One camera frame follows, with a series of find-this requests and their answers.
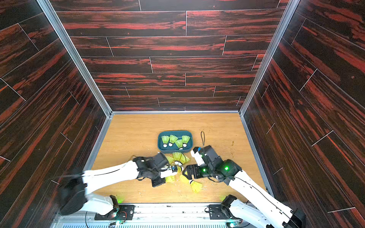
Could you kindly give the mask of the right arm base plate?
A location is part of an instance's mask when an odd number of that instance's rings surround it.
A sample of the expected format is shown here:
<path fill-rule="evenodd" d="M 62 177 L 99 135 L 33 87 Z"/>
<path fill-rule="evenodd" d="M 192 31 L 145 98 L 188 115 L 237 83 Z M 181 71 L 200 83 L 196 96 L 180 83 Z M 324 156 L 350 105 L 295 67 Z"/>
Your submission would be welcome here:
<path fill-rule="evenodd" d="M 220 204 L 210 204 L 204 209 L 205 213 L 208 213 L 210 219 L 232 219 L 242 221 L 241 218 L 235 217 L 230 208 L 233 208 L 232 204 L 235 200 L 241 202 L 237 197 L 228 195 Z"/>

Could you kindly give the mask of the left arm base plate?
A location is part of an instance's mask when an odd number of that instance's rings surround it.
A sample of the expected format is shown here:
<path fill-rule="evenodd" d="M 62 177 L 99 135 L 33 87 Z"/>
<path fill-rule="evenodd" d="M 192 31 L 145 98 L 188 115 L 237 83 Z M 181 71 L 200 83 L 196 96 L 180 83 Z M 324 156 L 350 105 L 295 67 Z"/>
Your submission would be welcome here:
<path fill-rule="evenodd" d="M 100 221 L 115 220 L 127 221 L 132 220 L 135 212 L 135 205 L 121 204 L 113 195 L 109 196 L 113 202 L 113 209 L 106 215 L 95 214 L 94 219 Z"/>

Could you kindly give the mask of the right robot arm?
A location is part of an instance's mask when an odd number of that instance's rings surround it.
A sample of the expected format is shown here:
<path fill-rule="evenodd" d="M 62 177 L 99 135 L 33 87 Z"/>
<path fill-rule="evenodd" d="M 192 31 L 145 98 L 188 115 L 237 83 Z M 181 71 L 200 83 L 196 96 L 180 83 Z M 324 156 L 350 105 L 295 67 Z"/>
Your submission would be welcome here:
<path fill-rule="evenodd" d="M 244 196 L 248 205 L 233 195 L 228 195 L 218 209 L 209 211 L 223 215 L 227 227 L 242 227 L 247 222 L 257 228 L 304 228 L 306 215 L 299 209 L 291 209 L 267 193 L 233 160 L 222 158 L 211 146 L 195 147 L 191 156 L 196 164 L 186 166 L 183 176 L 188 180 L 208 178 L 236 190 Z"/>

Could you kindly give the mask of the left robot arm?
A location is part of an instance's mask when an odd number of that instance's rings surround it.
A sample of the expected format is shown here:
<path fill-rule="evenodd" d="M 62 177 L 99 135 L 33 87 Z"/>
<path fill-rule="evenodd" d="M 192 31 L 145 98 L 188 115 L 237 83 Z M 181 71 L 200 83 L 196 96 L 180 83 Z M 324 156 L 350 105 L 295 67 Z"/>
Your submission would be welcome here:
<path fill-rule="evenodd" d="M 153 157 L 134 157 L 124 164 L 99 169 L 78 171 L 64 175 L 58 190 L 61 215 L 89 211 L 100 215 L 117 213 L 119 204 L 115 196 L 95 194 L 95 191 L 123 181 L 150 179 L 157 187 L 165 179 L 181 172 L 182 168 L 171 164 L 167 157 L 158 153 Z"/>

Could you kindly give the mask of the teal plastic storage box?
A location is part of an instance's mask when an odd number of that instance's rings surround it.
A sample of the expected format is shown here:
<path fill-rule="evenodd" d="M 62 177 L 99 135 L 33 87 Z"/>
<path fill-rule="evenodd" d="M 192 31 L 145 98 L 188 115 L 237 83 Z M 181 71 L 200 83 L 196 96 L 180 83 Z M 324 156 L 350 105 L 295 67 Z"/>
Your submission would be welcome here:
<path fill-rule="evenodd" d="M 164 154 L 188 153 L 193 148 L 193 136 L 185 130 L 164 131 L 157 138 L 157 147 Z"/>

